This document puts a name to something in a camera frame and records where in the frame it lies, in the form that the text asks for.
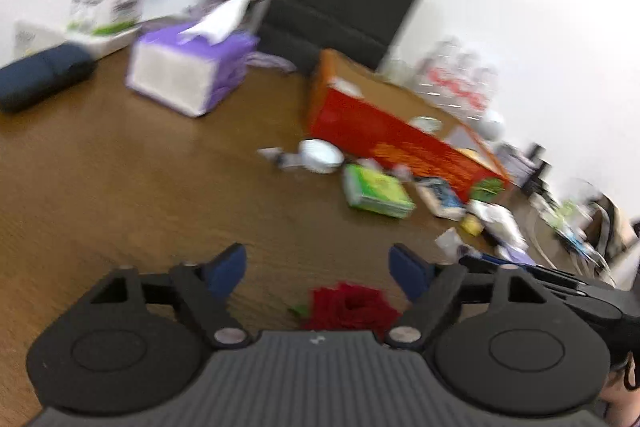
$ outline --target green book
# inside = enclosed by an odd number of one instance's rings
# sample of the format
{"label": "green book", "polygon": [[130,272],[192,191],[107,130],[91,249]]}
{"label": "green book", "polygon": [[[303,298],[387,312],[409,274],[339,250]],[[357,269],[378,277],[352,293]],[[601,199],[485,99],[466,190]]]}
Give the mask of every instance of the green book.
{"label": "green book", "polygon": [[398,179],[360,165],[343,171],[344,193],[351,206],[392,217],[406,217],[415,203]]}

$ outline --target cardboard box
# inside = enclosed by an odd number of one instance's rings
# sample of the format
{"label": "cardboard box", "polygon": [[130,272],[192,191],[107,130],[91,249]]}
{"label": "cardboard box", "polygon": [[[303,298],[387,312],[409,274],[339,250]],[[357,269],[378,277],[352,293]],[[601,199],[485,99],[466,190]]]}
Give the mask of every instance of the cardboard box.
{"label": "cardboard box", "polygon": [[[471,128],[334,50],[321,53],[307,116],[312,137],[385,168],[404,164],[415,176],[444,178],[463,202],[488,201],[510,183]],[[410,124],[420,117],[440,128],[429,134]]]}

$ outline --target ribbed gray surface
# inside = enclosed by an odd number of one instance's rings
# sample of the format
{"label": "ribbed gray surface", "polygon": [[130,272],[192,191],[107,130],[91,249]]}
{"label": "ribbed gray surface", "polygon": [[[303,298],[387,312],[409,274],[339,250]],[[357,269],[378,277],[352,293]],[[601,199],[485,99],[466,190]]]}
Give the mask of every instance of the ribbed gray surface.
{"label": "ribbed gray surface", "polygon": [[604,425],[587,412],[533,421],[479,411],[447,394],[420,355],[386,349],[365,331],[267,331],[253,346],[217,353],[190,388],[156,409],[99,419],[47,409],[31,426],[499,427],[533,423]]}

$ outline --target blue gripper pad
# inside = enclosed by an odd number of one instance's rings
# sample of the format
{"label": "blue gripper pad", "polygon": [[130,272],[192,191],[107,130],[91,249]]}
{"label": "blue gripper pad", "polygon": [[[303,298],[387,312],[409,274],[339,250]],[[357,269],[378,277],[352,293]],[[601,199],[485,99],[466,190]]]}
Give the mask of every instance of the blue gripper pad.
{"label": "blue gripper pad", "polygon": [[236,289],[246,272],[246,250],[235,243],[213,261],[203,265],[202,275],[213,296],[225,300]]}
{"label": "blue gripper pad", "polygon": [[434,264],[399,243],[389,249],[389,273],[411,302],[428,290],[436,275]]}

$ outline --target white wall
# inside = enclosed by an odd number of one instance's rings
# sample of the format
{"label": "white wall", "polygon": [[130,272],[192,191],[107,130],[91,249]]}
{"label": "white wall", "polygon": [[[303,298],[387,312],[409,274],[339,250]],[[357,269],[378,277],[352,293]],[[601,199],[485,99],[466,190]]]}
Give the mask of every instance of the white wall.
{"label": "white wall", "polygon": [[[0,0],[0,63],[14,18],[63,22],[67,7]],[[640,0],[421,0],[396,53],[415,62],[450,34],[498,67],[508,138],[546,147],[554,185],[584,177],[640,216]]]}

